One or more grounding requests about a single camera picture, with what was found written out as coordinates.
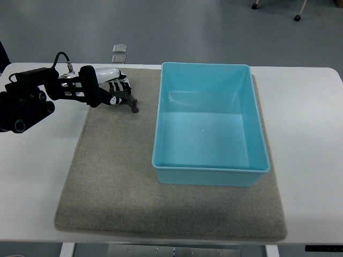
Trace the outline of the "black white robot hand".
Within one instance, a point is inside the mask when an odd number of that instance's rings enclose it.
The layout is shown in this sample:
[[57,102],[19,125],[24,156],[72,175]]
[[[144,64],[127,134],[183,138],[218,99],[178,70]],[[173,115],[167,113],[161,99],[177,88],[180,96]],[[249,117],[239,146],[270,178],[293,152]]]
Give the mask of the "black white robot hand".
[[131,86],[127,76],[116,68],[97,68],[95,69],[98,84],[107,84],[108,90],[101,89],[103,103],[110,104],[110,99],[115,91],[124,91],[131,94]]

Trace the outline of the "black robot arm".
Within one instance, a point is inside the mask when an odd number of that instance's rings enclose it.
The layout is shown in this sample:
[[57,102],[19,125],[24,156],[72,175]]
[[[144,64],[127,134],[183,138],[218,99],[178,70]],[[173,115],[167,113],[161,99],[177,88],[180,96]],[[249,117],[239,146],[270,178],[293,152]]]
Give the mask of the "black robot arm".
[[1,132],[25,132],[55,111],[56,100],[93,108],[111,104],[112,95],[100,88],[94,67],[83,66],[68,78],[59,75],[56,65],[12,74],[15,81],[1,92]]

